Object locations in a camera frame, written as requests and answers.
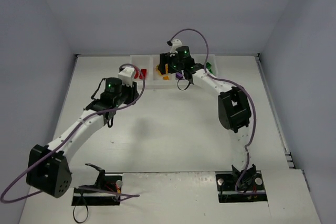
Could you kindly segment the yellow long lego brick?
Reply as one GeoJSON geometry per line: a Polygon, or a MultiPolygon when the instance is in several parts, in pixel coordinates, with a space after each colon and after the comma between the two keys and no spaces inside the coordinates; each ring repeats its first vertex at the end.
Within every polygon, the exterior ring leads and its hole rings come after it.
{"type": "Polygon", "coordinates": [[[162,76],[162,73],[160,71],[160,65],[156,65],[156,71],[157,71],[158,75],[162,76]]]}

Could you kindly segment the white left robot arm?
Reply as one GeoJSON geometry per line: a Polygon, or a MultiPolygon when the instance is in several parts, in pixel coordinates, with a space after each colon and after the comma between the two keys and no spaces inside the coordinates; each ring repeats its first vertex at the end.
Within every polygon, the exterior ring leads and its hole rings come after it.
{"type": "Polygon", "coordinates": [[[106,78],[100,98],[93,98],[71,127],[47,145],[31,149],[26,183],[55,198],[63,196],[69,188],[103,190],[104,169],[91,163],[71,168],[69,163],[96,131],[113,126],[116,111],[123,104],[135,104],[138,97],[135,81],[125,84],[119,78],[106,78]]]}

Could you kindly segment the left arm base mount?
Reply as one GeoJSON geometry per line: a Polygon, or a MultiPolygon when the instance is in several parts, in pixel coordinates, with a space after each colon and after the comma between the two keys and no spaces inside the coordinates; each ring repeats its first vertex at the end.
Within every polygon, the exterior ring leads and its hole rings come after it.
{"type": "Polygon", "coordinates": [[[97,165],[86,163],[70,169],[73,206],[118,206],[122,174],[107,173],[97,165]]]}

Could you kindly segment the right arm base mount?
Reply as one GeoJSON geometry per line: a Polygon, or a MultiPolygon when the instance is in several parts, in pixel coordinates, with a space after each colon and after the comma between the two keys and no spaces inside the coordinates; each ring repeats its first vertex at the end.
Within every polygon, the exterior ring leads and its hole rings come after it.
{"type": "Polygon", "coordinates": [[[231,172],[215,173],[219,203],[267,202],[268,198],[261,171],[252,165],[238,182],[242,173],[243,171],[240,172],[234,167],[231,172]]]}

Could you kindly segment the dark purple lego brick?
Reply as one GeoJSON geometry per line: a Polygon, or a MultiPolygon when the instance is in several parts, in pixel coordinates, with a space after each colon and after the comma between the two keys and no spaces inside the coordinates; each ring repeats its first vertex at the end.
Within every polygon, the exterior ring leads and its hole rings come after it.
{"type": "Polygon", "coordinates": [[[181,80],[181,79],[183,79],[184,77],[183,77],[183,75],[182,75],[181,73],[177,72],[177,73],[175,74],[175,78],[176,78],[176,80],[181,80]]]}

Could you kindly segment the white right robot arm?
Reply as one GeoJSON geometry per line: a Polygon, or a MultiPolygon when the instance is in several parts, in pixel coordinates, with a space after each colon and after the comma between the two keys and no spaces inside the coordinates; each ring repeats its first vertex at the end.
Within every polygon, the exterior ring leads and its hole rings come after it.
{"type": "Polygon", "coordinates": [[[202,88],[217,99],[219,121],[229,130],[233,150],[232,167],[242,171],[247,164],[244,146],[248,142],[251,118],[249,102],[244,92],[205,70],[203,64],[192,58],[188,46],[178,46],[174,52],[160,54],[157,70],[161,74],[182,74],[190,84],[202,88]]]}

